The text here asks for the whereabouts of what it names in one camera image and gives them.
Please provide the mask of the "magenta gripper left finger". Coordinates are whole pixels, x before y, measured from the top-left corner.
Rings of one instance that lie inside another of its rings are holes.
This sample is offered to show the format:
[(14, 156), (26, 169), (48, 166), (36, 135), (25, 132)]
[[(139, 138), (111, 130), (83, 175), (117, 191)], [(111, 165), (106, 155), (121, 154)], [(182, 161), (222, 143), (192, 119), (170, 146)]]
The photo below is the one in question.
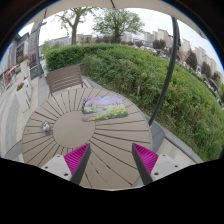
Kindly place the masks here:
[(85, 144), (65, 156), (55, 155), (42, 166), (42, 169), (79, 185), (90, 154), (90, 144)]

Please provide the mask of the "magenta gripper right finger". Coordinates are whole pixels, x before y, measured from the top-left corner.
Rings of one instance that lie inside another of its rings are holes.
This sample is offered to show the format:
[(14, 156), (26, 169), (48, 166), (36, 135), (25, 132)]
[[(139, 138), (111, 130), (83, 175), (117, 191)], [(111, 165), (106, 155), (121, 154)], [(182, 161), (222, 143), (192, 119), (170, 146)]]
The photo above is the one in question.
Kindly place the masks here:
[(180, 165), (167, 154), (158, 155), (136, 143), (132, 144), (132, 155), (144, 185), (148, 185), (180, 169)]

